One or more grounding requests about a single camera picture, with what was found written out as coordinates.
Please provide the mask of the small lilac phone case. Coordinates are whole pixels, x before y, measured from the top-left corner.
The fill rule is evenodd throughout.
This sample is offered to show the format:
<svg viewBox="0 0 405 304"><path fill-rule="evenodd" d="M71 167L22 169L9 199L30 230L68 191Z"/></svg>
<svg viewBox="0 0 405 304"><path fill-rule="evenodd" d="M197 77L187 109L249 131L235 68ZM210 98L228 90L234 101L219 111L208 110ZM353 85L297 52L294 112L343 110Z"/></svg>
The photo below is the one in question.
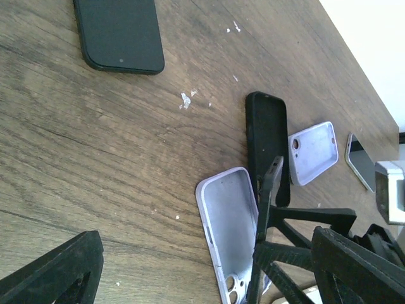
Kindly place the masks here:
<svg viewBox="0 0 405 304"><path fill-rule="evenodd" d="M290 178L305 186L339 160L333 124L319 123L288 137Z"/></svg>

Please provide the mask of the large lilac phone case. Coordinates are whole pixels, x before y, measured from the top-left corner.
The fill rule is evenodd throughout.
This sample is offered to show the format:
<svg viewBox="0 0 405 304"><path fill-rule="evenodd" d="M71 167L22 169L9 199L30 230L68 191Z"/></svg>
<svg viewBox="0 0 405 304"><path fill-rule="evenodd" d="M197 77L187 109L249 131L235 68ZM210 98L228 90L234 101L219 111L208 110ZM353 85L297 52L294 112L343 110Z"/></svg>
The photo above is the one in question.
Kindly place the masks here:
<svg viewBox="0 0 405 304"><path fill-rule="evenodd" d="M271 281L252 273L258 208L249 173L234 167L202 180L196 201L222 303L259 303Z"/></svg>

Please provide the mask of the dark phone at left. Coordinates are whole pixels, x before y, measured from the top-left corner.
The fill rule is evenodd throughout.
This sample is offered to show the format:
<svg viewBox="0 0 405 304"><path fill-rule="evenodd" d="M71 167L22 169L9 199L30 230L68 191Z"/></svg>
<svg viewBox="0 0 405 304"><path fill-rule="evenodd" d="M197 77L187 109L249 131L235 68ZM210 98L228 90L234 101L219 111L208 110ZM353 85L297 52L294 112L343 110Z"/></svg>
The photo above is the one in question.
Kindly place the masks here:
<svg viewBox="0 0 405 304"><path fill-rule="evenodd" d="M83 59L91 68L156 75L165 67L154 1L74 1Z"/></svg>

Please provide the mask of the black phone case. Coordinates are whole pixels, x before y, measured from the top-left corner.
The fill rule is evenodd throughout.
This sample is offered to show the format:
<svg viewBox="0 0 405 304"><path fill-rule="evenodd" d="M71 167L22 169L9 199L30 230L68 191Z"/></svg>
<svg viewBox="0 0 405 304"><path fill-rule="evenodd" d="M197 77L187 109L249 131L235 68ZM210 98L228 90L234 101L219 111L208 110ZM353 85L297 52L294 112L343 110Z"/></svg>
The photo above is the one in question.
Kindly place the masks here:
<svg viewBox="0 0 405 304"><path fill-rule="evenodd" d="M247 169L254 195L258 195L265 173L276 156L283 157L282 178L276 205L290 204L287 108L275 96L252 92L246 96Z"/></svg>

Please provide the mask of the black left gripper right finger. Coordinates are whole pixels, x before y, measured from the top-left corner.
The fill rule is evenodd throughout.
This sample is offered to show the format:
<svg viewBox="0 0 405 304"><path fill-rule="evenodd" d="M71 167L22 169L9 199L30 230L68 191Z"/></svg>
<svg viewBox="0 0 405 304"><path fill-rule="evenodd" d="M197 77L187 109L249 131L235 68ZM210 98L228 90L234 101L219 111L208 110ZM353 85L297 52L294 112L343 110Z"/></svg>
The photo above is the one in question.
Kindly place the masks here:
<svg viewBox="0 0 405 304"><path fill-rule="evenodd" d="M311 256L323 303L404 303L404 268L316 227Z"/></svg>

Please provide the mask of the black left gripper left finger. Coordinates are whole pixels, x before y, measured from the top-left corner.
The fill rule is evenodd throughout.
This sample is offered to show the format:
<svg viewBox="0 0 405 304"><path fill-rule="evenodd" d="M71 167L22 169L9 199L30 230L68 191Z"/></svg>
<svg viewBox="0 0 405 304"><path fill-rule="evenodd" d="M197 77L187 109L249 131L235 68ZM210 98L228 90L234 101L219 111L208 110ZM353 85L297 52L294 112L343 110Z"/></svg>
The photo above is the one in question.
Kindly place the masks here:
<svg viewBox="0 0 405 304"><path fill-rule="evenodd" d="M98 231L84 231L1 279L1 303L94 303L103 271Z"/></svg>

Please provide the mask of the beige phone case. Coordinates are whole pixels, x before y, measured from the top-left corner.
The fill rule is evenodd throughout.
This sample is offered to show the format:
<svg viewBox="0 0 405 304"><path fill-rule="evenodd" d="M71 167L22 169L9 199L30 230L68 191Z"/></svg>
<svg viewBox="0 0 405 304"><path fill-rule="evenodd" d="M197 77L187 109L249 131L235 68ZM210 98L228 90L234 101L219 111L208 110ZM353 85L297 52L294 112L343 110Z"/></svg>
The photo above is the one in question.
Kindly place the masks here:
<svg viewBox="0 0 405 304"><path fill-rule="evenodd" d="M315 304L322 304L322 299L320 296L320 292L318 286L312 286L310 288L305 289L304 294ZM272 304L289 304L285 297L276 299L272 302Z"/></svg>

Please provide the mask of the silver-edged black phone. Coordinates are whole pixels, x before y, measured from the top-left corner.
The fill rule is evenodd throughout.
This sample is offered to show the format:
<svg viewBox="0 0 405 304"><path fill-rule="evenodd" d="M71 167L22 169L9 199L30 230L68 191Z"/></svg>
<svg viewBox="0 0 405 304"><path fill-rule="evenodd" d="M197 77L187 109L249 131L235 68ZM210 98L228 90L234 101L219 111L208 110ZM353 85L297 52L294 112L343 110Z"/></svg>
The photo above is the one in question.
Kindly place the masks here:
<svg viewBox="0 0 405 304"><path fill-rule="evenodd" d="M367 190L375 193L375 163L354 133L348 135L345 159L362 185Z"/></svg>

